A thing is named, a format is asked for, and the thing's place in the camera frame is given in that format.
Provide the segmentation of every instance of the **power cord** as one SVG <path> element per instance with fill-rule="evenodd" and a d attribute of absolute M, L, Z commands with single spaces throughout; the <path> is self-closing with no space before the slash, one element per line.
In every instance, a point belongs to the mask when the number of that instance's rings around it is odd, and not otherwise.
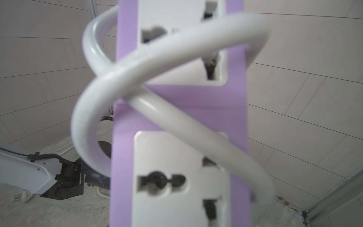
<path fill-rule="evenodd" d="M 28 154 L 21 154 L 21 153 L 18 153 L 18 152 L 10 151 L 10 150 L 2 148 L 2 147 L 0 147 L 0 150 L 6 151 L 6 152 L 9 152 L 9 153 L 12 153 L 12 154 L 21 155 L 21 156 L 26 156 L 26 157 L 29 156 Z"/>

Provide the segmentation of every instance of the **white tiled wall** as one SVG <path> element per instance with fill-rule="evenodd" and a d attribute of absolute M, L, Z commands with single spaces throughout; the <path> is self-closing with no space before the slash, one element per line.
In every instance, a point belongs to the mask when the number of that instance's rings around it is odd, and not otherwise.
<path fill-rule="evenodd" d="M 363 165 L 363 1 L 244 5 L 271 26 L 247 71 L 250 155 L 304 209 Z"/>
<path fill-rule="evenodd" d="M 352 199 L 333 211 L 313 227 L 362 227 L 363 226 L 363 194 Z"/>
<path fill-rule="evenodd" d="M 0 1 L 0 140 L 38 151 L 69 136 L 92 80 L 81 38 L 84 0 Z"/>

